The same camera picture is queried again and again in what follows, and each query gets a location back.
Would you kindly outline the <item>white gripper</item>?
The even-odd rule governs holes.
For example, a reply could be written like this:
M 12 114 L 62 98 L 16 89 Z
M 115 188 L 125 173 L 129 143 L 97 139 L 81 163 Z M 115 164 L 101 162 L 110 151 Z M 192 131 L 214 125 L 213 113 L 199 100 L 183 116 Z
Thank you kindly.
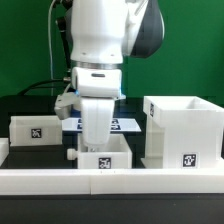
M 103 148 L 109 141 L 115 100 L 121 96 L 122 72 L 75 67 L 72 84 L 81 104 L 83 143 Z

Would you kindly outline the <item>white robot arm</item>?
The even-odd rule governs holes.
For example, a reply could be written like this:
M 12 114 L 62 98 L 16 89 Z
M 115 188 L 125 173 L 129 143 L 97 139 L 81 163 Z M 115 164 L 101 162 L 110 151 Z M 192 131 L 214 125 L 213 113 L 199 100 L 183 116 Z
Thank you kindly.
M 73 0 L 72 86 L 81 103 L 83 143 L 109 140 L 114 104 L 122 98 L 125 56 L 147 58 L 164 39 L 158 0 Z

